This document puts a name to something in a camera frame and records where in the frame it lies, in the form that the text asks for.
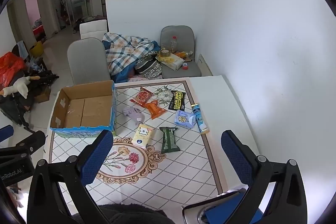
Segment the green wipes pack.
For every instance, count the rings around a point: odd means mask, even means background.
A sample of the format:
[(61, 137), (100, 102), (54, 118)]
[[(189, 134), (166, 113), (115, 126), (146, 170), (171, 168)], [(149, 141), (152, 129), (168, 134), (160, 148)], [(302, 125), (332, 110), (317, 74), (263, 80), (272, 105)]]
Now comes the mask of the green wipes pack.
[(175, 139), (175, 132), (177, 127), (160, 127), (163, 132), (161, 153), (178, 152), (181, 149), (178, 147)]

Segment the white goose plush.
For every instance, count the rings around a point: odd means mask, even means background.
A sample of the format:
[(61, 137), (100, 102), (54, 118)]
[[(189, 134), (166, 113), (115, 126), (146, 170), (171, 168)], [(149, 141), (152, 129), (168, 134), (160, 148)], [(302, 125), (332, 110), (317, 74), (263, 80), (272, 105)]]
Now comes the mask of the white goose plush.
[(40, 80), (40, 79), (41, 79), (40, 76), (21, 77), (17, 79), (12, 86), (3, 88), (0, 94), (3, 97), (7, 97), (11, 94), (19, 93), (24, 99), (26, 99), (29, 92), (27, 85), (30, 83), (31, 80)]

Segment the red snack pack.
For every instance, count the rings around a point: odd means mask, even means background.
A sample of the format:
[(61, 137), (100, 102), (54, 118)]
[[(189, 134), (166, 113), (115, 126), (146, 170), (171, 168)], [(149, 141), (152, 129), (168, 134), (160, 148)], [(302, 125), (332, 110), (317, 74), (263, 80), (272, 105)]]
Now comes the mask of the red snack pack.
[(130, 99), (130, 102), (135, 103), (138, 106), (145, 107), (147, 102), (154, 94), (144, 87), (140, 87), (139, 92), (134, 98)]

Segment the grey chair near box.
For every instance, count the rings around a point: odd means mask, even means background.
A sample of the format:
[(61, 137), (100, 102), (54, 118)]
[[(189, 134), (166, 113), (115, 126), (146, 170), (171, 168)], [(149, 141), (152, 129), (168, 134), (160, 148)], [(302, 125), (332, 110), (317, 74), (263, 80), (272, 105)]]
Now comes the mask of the grey chair near box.
[(103, 43), (96, 38), (72, 42), (67, 59), (75, 85), (109, 81), (110, 74)]

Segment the white chair behind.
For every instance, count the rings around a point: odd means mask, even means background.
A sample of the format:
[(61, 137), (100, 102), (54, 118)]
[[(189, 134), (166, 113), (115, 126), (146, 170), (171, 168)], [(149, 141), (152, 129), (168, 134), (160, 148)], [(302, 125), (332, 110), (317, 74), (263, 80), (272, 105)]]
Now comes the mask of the white chair behind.
[(79, 25), (80, 39), (96, 38), (102, 41), (103, 36), (108, 32), (106, 19), (85, 22)]

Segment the orange wipes pack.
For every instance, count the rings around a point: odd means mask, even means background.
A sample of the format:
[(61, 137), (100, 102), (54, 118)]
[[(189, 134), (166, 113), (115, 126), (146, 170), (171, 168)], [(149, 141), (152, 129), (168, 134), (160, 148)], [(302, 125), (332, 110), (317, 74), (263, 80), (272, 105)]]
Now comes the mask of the orange wipes pack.
[(167, 112), (167, 110), (158, 106), (158, 101), (157, 100), (153, 100), (151, 102), (145, 103), (144, 108), (146, 108), (150, 112), (151, 119), (158, 118), (162, 114)]

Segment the small red white container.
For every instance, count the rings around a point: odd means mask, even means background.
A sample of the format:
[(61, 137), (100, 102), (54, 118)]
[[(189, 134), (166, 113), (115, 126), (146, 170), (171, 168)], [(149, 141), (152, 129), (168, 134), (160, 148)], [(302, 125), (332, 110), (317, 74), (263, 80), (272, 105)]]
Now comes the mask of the small red white container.
[(182, 64), (182, 69), (183, 70), (187, 70), (189, 67), (188, 67), (188, 63), (183, 63)]

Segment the purple cloth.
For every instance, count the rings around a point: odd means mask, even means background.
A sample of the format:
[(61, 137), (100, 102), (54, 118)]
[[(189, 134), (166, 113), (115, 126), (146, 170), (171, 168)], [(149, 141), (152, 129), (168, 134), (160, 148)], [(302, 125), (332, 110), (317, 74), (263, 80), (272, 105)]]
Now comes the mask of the purple cloth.
[(144, 122), (145, 116), (142, 114), (141, 110), (135, 107), (125, 107), (122, 111), (123, 115), (129, 117), (136, 124)]

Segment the black tripod pile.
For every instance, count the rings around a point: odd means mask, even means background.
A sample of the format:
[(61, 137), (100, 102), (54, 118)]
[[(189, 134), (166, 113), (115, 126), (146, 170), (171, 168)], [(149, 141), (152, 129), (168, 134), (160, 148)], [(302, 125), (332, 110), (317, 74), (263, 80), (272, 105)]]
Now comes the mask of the black tripod pile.
[(46, 86), (51, 87), (59, 76), (52, 73), (51, 70), (42, 68), (32, 62), (29, 62), (26, 66), (25, 70), (21, 70), (15, 74), (9, 86), (12, 86), (21, 77), (40, 76), (41, 79), (30, 81), (27, 85), (29, 92), (26, 99), (19, 93), (14, 93), (7, 97), (1, 96), (1, 113), (16, 125), (22, 126), (29, 132), (33, 132), (30, 129), (28, 121), (25, 119), (25, 114), (32, 110), (35, 104), (34, 97), (39, 95)]

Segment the blue milk powder sachet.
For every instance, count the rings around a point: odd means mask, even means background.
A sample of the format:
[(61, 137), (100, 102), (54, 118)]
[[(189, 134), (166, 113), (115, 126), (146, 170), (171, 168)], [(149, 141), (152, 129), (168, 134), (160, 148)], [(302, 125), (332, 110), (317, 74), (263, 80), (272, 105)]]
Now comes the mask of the blue milk powder sachet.
[(191, 108), (192, 108), (192, 111), (194, 113), (194, 116), (195, 116), (195, 120), (197, 122), (197, 125), (198, 125), (198, 129), (199, 129), (199, 132), (201, 134), (206, 134), (209, 132), (209, 129), (203, 119), (203, 116), (202, 116), (202, 112), (201, 112), (201, 108), (199, 106), (198, 103), (196, 104), (193, 104), (191, 105)]

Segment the red orange plastic bag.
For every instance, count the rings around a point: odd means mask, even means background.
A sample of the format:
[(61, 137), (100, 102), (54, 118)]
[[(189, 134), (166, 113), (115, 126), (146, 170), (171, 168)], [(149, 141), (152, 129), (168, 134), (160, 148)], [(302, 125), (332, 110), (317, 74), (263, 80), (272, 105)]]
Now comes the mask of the red orange plastic bag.
[(9, 86), (16, 73), (25, 70), (27, 66), (23, 59), (12, 52), (7, 52), (0, 58), (1, 89)]

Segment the light blue tissue pack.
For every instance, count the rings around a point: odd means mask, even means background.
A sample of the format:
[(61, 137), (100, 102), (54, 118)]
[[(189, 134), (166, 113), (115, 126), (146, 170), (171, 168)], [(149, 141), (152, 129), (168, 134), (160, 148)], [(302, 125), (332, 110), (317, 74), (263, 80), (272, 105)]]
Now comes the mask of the light blue tissue pack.
[(185, 128), (193, 128), (196, 124), (195, 115), (182, 110), (176, 112), (174, 123)]

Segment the white board against wall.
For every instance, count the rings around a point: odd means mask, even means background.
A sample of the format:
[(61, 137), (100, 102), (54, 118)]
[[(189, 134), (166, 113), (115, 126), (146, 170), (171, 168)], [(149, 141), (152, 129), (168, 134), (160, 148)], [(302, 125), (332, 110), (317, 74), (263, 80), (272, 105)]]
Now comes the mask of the white board against wall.
[(200, 54), (199, 57), (198, 57), (197, 65), (198, 65), (198, 68), (201, 71), (201, 76), (202, 77), (213, 76), (213, 73), (210, 70), (210, 67), (207, 65), (207, 63), (206, 63), (202, 54)]

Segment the clear plastic bottle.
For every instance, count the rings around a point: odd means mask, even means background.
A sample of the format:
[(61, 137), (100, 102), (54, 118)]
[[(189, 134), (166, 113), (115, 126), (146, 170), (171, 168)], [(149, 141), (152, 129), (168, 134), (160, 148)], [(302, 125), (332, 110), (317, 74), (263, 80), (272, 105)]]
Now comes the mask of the clear plastic bottle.
[(171, 53), (174, 53), (174, 52), (177, 51), (177, 44), (178, 44), (177, 37), (173, 36), (171, 38), (171, 41), (170, 41), (170, 51), (171, 51)]

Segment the small cardboard box on floor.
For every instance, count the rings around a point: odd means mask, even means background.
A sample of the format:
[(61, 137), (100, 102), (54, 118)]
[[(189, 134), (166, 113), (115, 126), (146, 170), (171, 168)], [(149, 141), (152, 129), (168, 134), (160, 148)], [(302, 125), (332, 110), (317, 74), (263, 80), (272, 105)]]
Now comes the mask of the small cardboard box on floor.
[(43, 103), (49, 101), (50, 94), (51, 88), (49, 86), (46, 86), (39, 95), (34, 97), (35, 103)]

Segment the blue seat cushion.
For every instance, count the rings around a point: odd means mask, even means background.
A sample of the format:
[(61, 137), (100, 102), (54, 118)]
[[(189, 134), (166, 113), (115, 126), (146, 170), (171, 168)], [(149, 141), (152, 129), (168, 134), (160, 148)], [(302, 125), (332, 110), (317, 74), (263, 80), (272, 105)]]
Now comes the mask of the blue seat cushion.
[(244, 197), (244, 194), (244, 192), (238, 191), (230, 192), (221, 196), (219, 200), (207, 204), (199, 213), (199, 223), (225, 223)]

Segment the black shoe wipes pack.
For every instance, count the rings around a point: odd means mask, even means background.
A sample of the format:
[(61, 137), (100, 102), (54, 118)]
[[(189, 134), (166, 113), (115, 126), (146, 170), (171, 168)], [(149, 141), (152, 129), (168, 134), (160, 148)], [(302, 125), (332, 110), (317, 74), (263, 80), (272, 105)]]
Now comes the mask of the black shoe wipes pack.
[(181, 92), (178, 90), (172, 90), (172, 95), (173, 98), (170, 101), (169, 104), (169, 110), (174, 110), (174, 111), (178, 111), (178, 110), (185, 110), (185, 92)]

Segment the patterned tablecloth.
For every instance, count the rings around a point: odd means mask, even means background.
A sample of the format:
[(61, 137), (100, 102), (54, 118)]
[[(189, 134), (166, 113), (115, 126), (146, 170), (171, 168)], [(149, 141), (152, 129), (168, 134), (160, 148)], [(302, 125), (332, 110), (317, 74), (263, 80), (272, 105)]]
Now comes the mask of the patterned tablecloth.
[[(132, 145), (135, 123), (122, 110), (132, 105), (140, 88), (151, 92), (167, 87), (185, 92), (186, 111), (198, 103), (209, 128), (178, 126), (175, 139), (178, 152), (162, 153), (161, 127), (173, 127), (175, 112), (167, 110), (152, 119), (143, 110), (145, 123), (153, 128), (146, 148)], [(138, 203), (152, 209), (168, 209), (192, 204), (217, 196), (240, 185), (221, 147), (221, 135), (232, 130), (238, 138), (258, 148), (230, 88), (221, 76), (189, 79), (155, 80), (116, 86), (116, 136), (100, 171), (87, 190), (99, 204)]]

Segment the patterned black white bag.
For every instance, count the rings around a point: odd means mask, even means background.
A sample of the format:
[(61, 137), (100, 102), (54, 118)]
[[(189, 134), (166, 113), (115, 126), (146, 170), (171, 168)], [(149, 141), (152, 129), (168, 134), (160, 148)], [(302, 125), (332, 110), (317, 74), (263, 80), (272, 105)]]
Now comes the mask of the patterned black white bag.
[(156, 56), (156, 53), (148, 53), (140, 58), (134, 67), (135, 75), (139, 75), (150, 80), (161, 76), (162, 66), (156, 59)]

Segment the brown tape roll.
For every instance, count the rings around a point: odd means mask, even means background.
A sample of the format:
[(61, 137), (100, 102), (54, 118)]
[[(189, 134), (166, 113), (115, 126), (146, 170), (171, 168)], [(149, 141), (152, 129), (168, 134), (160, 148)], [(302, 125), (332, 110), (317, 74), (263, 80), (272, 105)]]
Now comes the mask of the brown tape roll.
[(161, 49), (159, 52), (159, 57), (170, 57), (171, 52), (169, 50)]

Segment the yellow tissue pack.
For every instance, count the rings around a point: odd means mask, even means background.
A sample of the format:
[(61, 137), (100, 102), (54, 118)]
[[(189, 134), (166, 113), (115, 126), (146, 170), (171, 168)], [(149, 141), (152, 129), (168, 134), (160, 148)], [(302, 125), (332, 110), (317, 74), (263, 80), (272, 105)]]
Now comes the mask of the yellow tissue pack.
[(153, 131), (154, 128), (146, 124), (139, 124), (131, 143), (139, 148), (145, 149)]

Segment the plaid blanket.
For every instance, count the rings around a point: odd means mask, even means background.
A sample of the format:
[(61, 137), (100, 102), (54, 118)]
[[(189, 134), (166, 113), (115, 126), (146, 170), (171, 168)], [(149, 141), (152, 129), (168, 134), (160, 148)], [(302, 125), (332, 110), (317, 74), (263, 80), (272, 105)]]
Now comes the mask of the plaid blanket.
[(142, 57), (160, 50), (158, 43), (154, 40), (110, 32), (103, 36), (102, 43), (110, 77), (116, 84), (128, 81), (130, 72)]

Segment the grey chair in corner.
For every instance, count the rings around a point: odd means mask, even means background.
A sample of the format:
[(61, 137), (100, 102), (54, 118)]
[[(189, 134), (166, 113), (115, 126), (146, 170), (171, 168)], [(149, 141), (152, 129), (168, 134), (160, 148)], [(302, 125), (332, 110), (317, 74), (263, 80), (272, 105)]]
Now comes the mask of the grey chair in corner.
[(160, 46), (161, 49), (170, 51), (170, 41), (173, 36), (177, 37), (176, 56), (182, 58), (184, 63), (188, 63), (188, 69), (183, 70), (182, 66), (173, 71), (166, 65), (162, 66), (162, 78), (173, 79), (181, 77), (200, 77), (201, 71), (195, 62), (195, 36), (193, 30), (188, 26), (166, 26), (161, 30)]

